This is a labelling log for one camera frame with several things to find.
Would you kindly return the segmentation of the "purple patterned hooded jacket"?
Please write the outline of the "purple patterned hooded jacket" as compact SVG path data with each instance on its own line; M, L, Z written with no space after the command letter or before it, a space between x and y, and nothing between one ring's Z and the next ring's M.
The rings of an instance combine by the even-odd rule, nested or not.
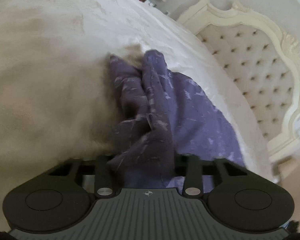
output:
M109 162L130 188L182 188L176 154L225 158L244 165L233 127L200 85L168 69L164 55L147 51L136 68L113 55L110 78L124 119L114 129L118 155Z

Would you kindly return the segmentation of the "cream bed comforter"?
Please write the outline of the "cream bed comforter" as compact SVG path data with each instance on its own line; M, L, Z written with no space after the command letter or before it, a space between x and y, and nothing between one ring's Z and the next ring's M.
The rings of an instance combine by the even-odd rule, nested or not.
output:
M137 0L0 0L0 230L11 189L65 159L112 150L121 115L109 56L139 66L150 49L200 85L232 124L247 167L273 180L243 95L206 46L159 10Z

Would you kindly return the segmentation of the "cream tufted headboard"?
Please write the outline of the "cream tufted headboard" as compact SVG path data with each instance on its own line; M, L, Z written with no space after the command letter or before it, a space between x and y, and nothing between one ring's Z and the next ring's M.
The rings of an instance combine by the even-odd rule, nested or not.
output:
M300 151L300 47L274 21L239 1L200 0L178 22L200 39L248 102L270 160Z

